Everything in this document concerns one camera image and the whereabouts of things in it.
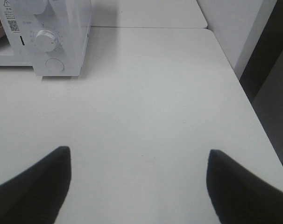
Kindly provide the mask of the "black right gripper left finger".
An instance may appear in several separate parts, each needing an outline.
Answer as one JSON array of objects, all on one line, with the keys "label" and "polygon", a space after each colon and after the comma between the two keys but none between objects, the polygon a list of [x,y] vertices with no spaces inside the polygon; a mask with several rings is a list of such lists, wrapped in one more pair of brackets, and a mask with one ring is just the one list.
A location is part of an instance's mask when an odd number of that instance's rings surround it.
[{"label": "black right gripper left finger", "polygon": [[0,224],[53,224],[71,182],[71,150],[61,146],[0,185]]}]

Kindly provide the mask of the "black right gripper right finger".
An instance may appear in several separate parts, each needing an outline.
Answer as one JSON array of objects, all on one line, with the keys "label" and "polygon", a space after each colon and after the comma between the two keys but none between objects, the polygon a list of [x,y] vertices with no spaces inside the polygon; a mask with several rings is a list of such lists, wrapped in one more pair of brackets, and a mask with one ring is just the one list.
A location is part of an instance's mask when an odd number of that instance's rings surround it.
[{"label": "black right gripper right finger", "polygon": [[283,224],[283,192],[221,150],[211,150],[207,191],[222,224]]}]

